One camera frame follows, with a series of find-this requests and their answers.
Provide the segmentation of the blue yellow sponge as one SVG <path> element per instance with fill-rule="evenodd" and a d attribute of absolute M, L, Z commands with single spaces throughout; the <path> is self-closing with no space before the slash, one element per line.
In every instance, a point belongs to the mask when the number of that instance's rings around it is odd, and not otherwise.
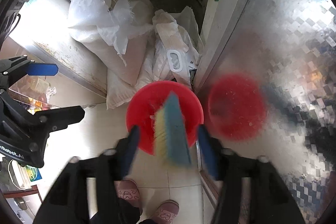
<path fill-rule="evenodd" d="M 154 116 L 154 155 L 169 166 L 188 168 L 191 156 L 178 96 L 171 92 Z"/>

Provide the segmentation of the red trash bin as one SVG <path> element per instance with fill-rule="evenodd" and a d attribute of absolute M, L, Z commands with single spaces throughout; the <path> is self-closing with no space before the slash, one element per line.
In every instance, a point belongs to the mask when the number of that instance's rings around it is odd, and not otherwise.
<path fill-rule="evenodd" d="M 135 93 L 126 111 L 126 126 L 138 126 L 139 149 L 149 155 L 180 149 L 183 153 L 198 138 L 203 109 L 197 96 L 185 85 L 159 81 Z"/>

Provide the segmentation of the pink slipper left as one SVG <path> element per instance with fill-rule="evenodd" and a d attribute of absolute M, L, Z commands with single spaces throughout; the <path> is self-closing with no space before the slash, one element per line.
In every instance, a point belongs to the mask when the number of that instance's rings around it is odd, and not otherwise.
<path fill-rule="evenodd" d="M 137 184 L 132 179 L 125 179 L 117 185 L 117 195 L 119 198 L 127 201 L 133 207 L 139 209 L 140 214 L 143 212 L 142 200 Z"/>

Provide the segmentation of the pink slipper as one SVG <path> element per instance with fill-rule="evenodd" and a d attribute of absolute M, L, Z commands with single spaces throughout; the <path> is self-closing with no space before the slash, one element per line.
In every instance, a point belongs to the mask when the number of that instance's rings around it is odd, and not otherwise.
<path fill-rule="evenodd" d="M 117 195 L 119 198 L 127 201 L 133 207 L 139 209 L 140 214 L 143 212 L 142 200 L 137 184 L 132 179 L 125 179 L 117 185 Z"/>
<path fill-rule="evenodd" d="M 179 204 L 173 200 L 163 202 L 150 217 L 158 224 L 171 224 L 179 213 Z"/>

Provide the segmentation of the pink slipper right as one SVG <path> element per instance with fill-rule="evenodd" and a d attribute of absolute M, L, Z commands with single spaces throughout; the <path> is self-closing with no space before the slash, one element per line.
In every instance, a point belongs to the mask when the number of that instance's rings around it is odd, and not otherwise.
<path fill-rule="evenodd" d="M 158 224 L 171 224 L 179 213 L 179 204 L 173 200 L 163 202 L 150 217 Z"/>

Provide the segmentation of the metal cabinet door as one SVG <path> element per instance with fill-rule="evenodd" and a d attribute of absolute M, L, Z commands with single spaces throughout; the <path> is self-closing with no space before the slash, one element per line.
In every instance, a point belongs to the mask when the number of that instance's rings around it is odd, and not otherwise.
<path fill-rule="evenodd" d="M 202 36 L 212 223 L 335 223 L 335 0 L 209 0 Z"/>

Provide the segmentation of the white woven sack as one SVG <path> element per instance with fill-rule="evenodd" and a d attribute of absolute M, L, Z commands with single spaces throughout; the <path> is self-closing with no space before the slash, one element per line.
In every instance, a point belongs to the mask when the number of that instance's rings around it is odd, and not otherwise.
<path fill-rule="evenodd" d="M 150 0 L 70 0 L 70 36 L 108 69 L 108 109 L 128 103 L 153 81 L 153 16 Z"/>

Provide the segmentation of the white plastic packaging bag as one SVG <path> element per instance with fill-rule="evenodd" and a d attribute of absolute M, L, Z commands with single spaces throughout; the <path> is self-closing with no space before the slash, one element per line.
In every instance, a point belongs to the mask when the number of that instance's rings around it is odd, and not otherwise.
<path fill-rule="evenodd" d="M 173 80 L 191 88 L 191 72 L 198 69 L 204 44 L 192 8 L 180 13 L 157 10 L 152 18 L 156 42 L 155 81 Z"/>

